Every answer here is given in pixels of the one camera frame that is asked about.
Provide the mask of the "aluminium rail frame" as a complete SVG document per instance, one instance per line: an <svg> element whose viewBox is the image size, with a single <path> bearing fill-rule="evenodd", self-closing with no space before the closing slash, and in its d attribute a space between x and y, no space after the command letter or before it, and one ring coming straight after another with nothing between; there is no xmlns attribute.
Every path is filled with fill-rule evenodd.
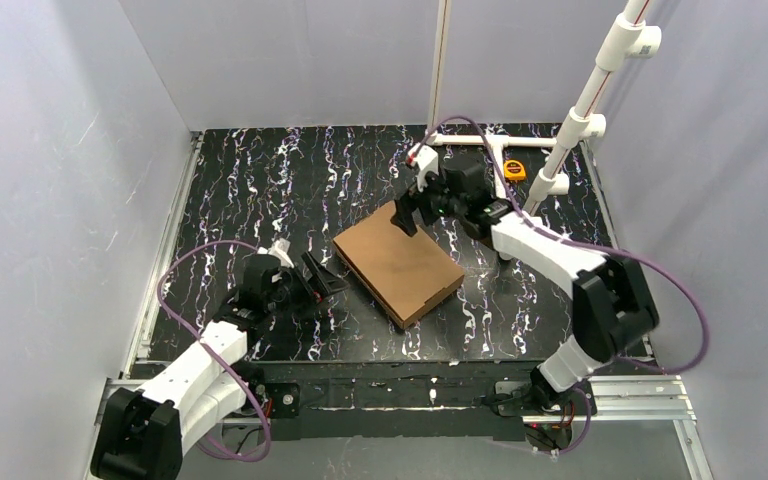
<svg viewBox="0 0 768 480"><path fill-rule="evenodd" d="M583 210L575 223L544 224L527 214L504 182L490 135L477 132L453 146L446 141L420 126L202 135L179 256L155 288L165 316L149 337L150 356L164 355L167 367L182 354L239 280L244 259L279 238L291 242L294 262L310 252L349 288L313 311L266 319L245 356L265 366L268 380L299 385L298 415L266 422L227 415L193 447L213 441L224 420L259 433L260 444L242 455L245 462L262 460L273 441L298 435L487 435L497 433L505 418L522 426L528 416L501 416L485 398L496 382L529 381L571 334L571 300L559 286L471 239L456 220L427 226L416 214L418 232L434 239L465 276L452 295L402 330L336 252L338 234L394 203L413 182L406 158L417 143L434 148L440 166L455 159L485 165L496 196L563 239L637 260L644 275L651 268L649 261L607 245L590 189L573 190ZM572 421L589 423L593 416L533 417L558 422L547 430L546 445L557 454L579 444L569 431Z"/></svg>

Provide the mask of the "brown cardboard box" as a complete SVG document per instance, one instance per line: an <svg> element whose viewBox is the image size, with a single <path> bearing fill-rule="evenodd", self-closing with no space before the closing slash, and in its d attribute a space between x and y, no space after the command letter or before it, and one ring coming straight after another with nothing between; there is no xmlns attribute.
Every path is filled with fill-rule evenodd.
<svg viewBox="0 0 768 480"><path fill-rule="evenodd" d="M452 295L465 273L428 234L408 236L393 225L394 214L395 204L388 202L333 243L392 323L406 330Z"/></svg>

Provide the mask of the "orange tape measure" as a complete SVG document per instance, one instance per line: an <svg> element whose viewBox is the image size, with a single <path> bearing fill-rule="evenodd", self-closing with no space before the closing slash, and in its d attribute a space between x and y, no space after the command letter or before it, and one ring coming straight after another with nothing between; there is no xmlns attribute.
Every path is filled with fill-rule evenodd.
<svg viewBox="0 0 768 480"><path fill-rule="evenodd" d="M523 182L527 178L524 164L515 159L505 160L503 163L503 175L508 182Z"/></svg>

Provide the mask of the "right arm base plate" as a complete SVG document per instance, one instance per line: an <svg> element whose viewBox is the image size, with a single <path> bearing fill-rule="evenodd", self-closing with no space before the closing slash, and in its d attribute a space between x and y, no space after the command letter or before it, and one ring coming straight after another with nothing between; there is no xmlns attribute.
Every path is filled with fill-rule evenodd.
<svg viewBox="0 0 768 480"><path fill-rule="evenodd" d="M562 393L533 388L530 381L499 381L485 400L501 416L566 416L595 415L598 407L588 381L583 381Z"/></svg>

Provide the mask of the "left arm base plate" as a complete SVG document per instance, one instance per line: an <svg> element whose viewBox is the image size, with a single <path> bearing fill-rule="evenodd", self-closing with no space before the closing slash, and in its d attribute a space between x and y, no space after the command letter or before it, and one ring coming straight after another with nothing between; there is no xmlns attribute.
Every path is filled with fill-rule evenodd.
<svg viewBox="0 0 768 480"><path fill-rule="evenodd" d="M232 364L232 368L246 382L268 419L295 418L298 415L300 403L298 384L268 380L265 366L259 363L241 360ZM222 373L211 384L209 392L222 397L221 405L231 400L240 401L240 405L229 414L230 418L257 418L254 403L228 373Z"/></svg>

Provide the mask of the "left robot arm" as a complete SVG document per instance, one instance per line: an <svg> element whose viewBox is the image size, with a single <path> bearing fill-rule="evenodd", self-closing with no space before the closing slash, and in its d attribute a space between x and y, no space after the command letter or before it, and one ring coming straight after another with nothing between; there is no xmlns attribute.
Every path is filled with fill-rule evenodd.
<svg viewBox="0 0 768 480"><path fill-rule="evenodd" d="M270 402L261 368L246 361L260 323L307 313L348 284L283 241L243 261L237 283L195 341L160 374L107 399L90 473L98 479L175 479L185 454L227 415L250 408L262 422Z"/></svg>

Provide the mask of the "white PVC pipe frame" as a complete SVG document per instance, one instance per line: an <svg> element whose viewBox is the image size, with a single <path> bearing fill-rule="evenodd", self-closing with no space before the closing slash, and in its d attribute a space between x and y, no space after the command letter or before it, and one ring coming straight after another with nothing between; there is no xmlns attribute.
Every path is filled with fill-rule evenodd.
<svg viewBox="0 0 768 480"><path fill-rule="evenodd" d="M526 203L549 195L565 156L600 137L599 103L626 60L657 54L654 1L439 1L427 127L456 114L475 122L558 123L561 146Z"/></svg>

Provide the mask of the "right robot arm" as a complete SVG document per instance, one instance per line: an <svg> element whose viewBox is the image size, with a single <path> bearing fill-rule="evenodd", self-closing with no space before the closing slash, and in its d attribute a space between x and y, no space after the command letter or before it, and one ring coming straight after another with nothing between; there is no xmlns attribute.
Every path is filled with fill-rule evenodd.
<svg viewBox="0 0 768 480"><path fill-rule="evenodd" d="M569 337L531 371L526 386L496 395L491 407L560 405L575 386L658 326L639 261L595 245L580 247L536 224L510 199L495 195L485 165L477 161L455 159L440 166L414 157L406 165L414 180L394 201L393 225L413 236L416 214L427 226L452 218L471 239L536 270L571 300Z"/></svg>

